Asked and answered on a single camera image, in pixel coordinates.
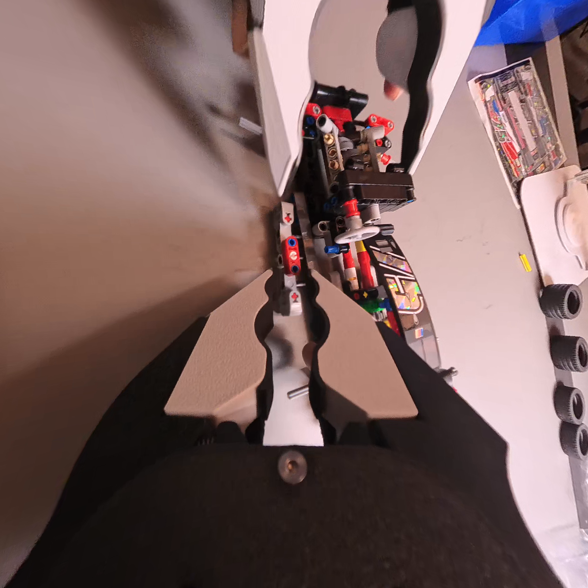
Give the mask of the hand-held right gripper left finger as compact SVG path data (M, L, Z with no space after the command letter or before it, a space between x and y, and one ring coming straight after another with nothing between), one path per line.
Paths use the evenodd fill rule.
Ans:
M165 405L170 416L234 422L245 430L258 415L256 390L266 374L267 351L255 320L269 301L267 270L216 308Z

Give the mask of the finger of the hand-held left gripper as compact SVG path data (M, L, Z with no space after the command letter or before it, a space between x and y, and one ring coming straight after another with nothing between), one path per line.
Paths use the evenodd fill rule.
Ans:
M248 50L263 145L286 197L302 156L302 118L315 80L310 40L324 1L249 1Z
M402 132L400 166L420 163L481 26L494 1L388 1L393 11L415 11L417 45L408 76L409 110Z

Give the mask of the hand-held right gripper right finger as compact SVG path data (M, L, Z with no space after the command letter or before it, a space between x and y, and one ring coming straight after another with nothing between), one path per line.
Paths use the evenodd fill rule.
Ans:
M306 287L305 319L316 343L309 398L321 433L414 419L415 401L371 315L315 269Z

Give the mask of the grey lego beam red link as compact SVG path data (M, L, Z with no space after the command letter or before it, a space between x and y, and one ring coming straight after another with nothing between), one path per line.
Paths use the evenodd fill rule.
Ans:
M280 202L274 210L273 225L276 240L275 312L286 317L303 313L302 295L298 277L302 271L299 240L293 232L295 207L290 202Z

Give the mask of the lego car chassis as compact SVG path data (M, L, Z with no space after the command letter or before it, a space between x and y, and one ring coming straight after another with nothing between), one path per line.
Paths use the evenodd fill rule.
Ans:
M382 216L415 201L412 177L391 163L394 123L360 117L369 97L315 83L302 123L302 151L291 195L300 261L283 261L300 276L316 269L394 331L453 386L443 368L432 318L414 269Z

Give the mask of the blue plastic bin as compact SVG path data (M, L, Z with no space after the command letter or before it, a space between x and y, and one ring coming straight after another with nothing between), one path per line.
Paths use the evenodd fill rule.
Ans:
M587 1L495 1L475 47L545 42L587 18Z

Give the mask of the holographic sticker sheet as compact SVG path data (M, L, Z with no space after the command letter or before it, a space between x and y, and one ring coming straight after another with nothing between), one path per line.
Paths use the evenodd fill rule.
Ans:
M478 75L468 88L515 201L524 179L566 162L532 58Z

